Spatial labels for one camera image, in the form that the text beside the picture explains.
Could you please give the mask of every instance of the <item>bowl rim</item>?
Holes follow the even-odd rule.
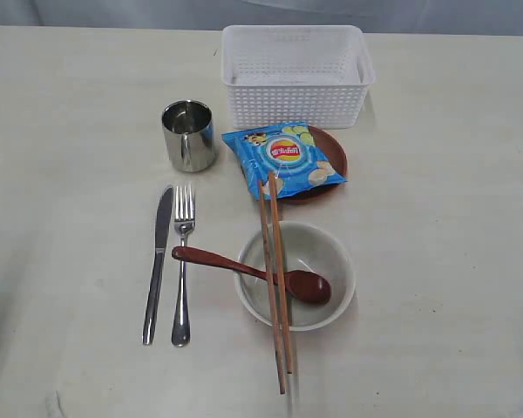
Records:
[[[326,325],[330,324],[331,322],[333,322],[334,320],[339,318],[339,316],[341,316],[341,314],[345,311],[345,309],[347,309],[350,302],[352,301],[352,298],[355,294],[355,289],[357,287],[357,274],[356,274],[356,270],[355,270],[355,265],[354,265],[351,257],[349,256],[349,253],[347,252],[346,248],[344,247],[344,245],[336,237],[334,237],[331,233],[324,231],[322,228],[312,225],[310,223],[298,222],[298,221],[294,221],[294,220],[282,220],[281,226],[299,226],[301,228],[311,229],[311,230],[315,231],[316,233],[319,233],[319,234],[325,236],[327,239],[329,239],[331,242],[333,242],[335,244],[336,249],[339,251],[341,257],[345,260],[347,267],[350,269],[350,276],[347,279],[347,281],[348,281],[348,283],[352,283],[352,286],[350,286],[346,289],[345,295],[343,296],[341,303],[330,316],[328,316],[324,320],[321,320],[321,321],[319,321],[315,324],[311,324],[311,325],[301,325],[301,326],[292,326],[291,325],[289,329],[291,331],[298,332],[298,331],[311,331],[314,329],[325,327]],[[250,238],[248,239],[248,241],[242,247],[240,253],[238,254],[239,262],[242,263],[243,258],[246,255],[246,251],[248,250],[248,248],[251,247],[251,245],[254,242],[254,240],[256,239],[256,237],[261,233],[262,233],[261,228],[256,230],[254,233],[252,233],[252,235],[250,236]],[[234,273],[234,289],[236,290],[236,293],[238,293],[238,297],[241,300],[242,305],[244,305],[244,307],[257,320],[260,320],[264,324],[269,325],[271,327],[271,322],[268,319],[261,316],[248,302],[248,299],[246,298],[246,294],[244,293],[243,287],[241,285],[241,274],[240,273]]]

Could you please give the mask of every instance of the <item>cup rim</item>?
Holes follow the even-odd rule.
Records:
[[[298,331],[312,331],[314,329],[325,327],[326,325],[329,325],[331,322],[333,322],[334,320],[336,320],[337,318],[339,318],[343,314],[343,312],[347,309],[347,307],[349,306],[350,302],[352,301],[352,298],[355,295],[355,290],[357,288],[357,272],[356,272],[356,269],[355,269],[355,265],[354,265],[354,263],[352,261],[352,258],[349,256],[349,253],[347,252],[347,250],[343,246],[343,244],[339,241],[339,239],[337,239],[331,233],[328,233],[327,231],[324,231],[322,228],[320,228],[318,226],[312,225],[310,223],[298,222],[298,221],[294,221],[294,220],[282,220],[281,221],[281,225],[282,226],[300,226],[300,227],[303,227],[303,228],[308,228],[308,229],[315,230],[317,233],[320,233],[321,235],[325,236],[327,239],[329,239],[331,242],[333,242],[335,244],[336,250],[340,253],[341,258],[344,259],[345,264],[347,265],[347,267],[350,270],[349,283],[351,283],[351,285],[346,289],[345,295],[343,296],[343,299],[341,300],[341,303],[339,304],[339,306],[336,308],[336,310],[330,316],[328,316],[324,320],[321,320],[321,321],[319,321],[319,322],[317,322],[315,324],[311,324],[311,325],[299,325],[299,326],[291,325],[289,327],[289,329],[291,331],[298,332]],[[256,230],[254,233],[252,233],[252,235],[250,236],[250,238],[248,239],[246,244],[242,247],[242,249],[241,249],[241,251],[240,251],[240,253],[238,255],[239,262],[243,261],[243,258],[246,255],[247,249],[251,247],[251,245],[254,242],[254,240],[261,233],[262,233],[261,229]],[[254,307],[252,307],[252,305],[248,302],[248,299],[246,298],[246,295],[245,295],[245,293],[243,291],[243,288],[242,288],[242,285],[241,285],[241,274],[240,273],[234,273],[234,290],[238,294],[238,297],[241,300],[242,305],[244,305],[244,307],[257,320],[260,320],[264,324],[269,325],[271,327],[271,322],[268,319],[266,319],[263,316],[261,316],[254,309]]]
[[[198,128],[196,129],[195,131],[193,132],[186,132],[187,135],[189,134],[192,134],[192,133],[196,133],[196,132],[199,132],[199,131],[202,131],[204,130],[205,128],[207,128],[209,126],[209,124],[211,124],[213,122],[213,113],[211,112],[211,109],[209,109],[209,106],[207,106],[205,103],[201,102],[200,100],[194,100],[192,98],[186,98],[186,99],[183,99],[183,100],[177,100],[176,102],[172,102],[169,106],[167,106],[165,108],[165,110],[160,114],[160,122],[161,124],[163,125],[163,128],[166,129],[167,131],[169,132],[172,132],[176,135],[180,135],[179,133],[175,132],[175,131],[172,131],[170,128],[168,128],[166,125],[165,125],[165,113],[167,113],[172,107],[176,106],[176,105],[181,105],[182,103],[194,103],[195,105],[199,105],[201,107],[204,108],[204,110],[206,110],[209,114],[209,118],[208,118],[208,121],[207,123],[202,126],[201,128]]]

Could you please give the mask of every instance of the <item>white bowl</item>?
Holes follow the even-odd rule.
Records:
[[[282,221],[281,235],[285,271],[309,270],[322,275],[331,285],[331,299],[325,305],[310,305],[290,299],[290,330],[309,331],[330,324],[344,312],[355,293],[355,269],[347,251],[331,234],[300,222]],[[238,260],[265,270],[262,231],[248,240]],[[265,280],[236,273],[234,286],[246,309],[271,326]]]

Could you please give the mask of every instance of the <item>chip bag logo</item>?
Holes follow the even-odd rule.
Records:
[[[280,161],[293,162],[301,157],[299,146],[290,139],[278,139],[271,144],[271,157]]]

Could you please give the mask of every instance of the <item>basket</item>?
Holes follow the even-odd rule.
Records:
[[[235,128],[347,128],[376,80],[355,26],[228,26],[221,55]]]

